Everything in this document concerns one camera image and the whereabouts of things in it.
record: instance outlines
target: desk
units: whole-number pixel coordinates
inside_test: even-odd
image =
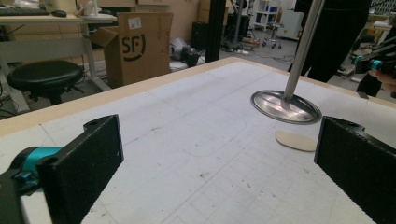
[[[319,123],[280,122],[250,103],[256,91],[283,91],[287,78],[227,58],[4,119],[0,173],[26,147],[64,146],[83,123],[119,114],[125,161],[83,223],[373,223],[313,153],[275,139],[276,130],[317,139]],[[296,94],[396,146],[394,104],[305,77]],[[49,223],[42,193],[23,201],[31,223]]]
[[[0,25],[12,25],[12,24],[85,24],[88,23],[111,23],[114,19],[105,20],[86,20],[78,18],[74,15],[68,14],[66,18],[58,18],[51,15],[48,16],[23,16],[23,17],[0,17]],[[95,65],[92,56],[92,45],[88,38],[88,27],[84,29],[85,36],[79,38],[62,38],[53,40],[32,40],[32,41],[9,41],[0,42],[0,48],[2,51],[12,52],[14,58],[18,62],[28,60],[48,60],[60,58],[62,56],[75,56],[78,54],[86,54],[88,58],[88,64],[90,67],[90,75],[92,81],[103,91],[108,91],[110,88],[95,74]],[[1,83],[5,91],[10,93],[12,100],[15,102],[17,113],[28,112],[30,109],[26,104],[20,91],[12,89],[8,86],[6,81],[6,75],[9,73],[7,62],[2,59],[0,50],[0,64],[2,67],[2,74],[0,74]],[[27,55],[27,52],[33,52],[32,55]]]

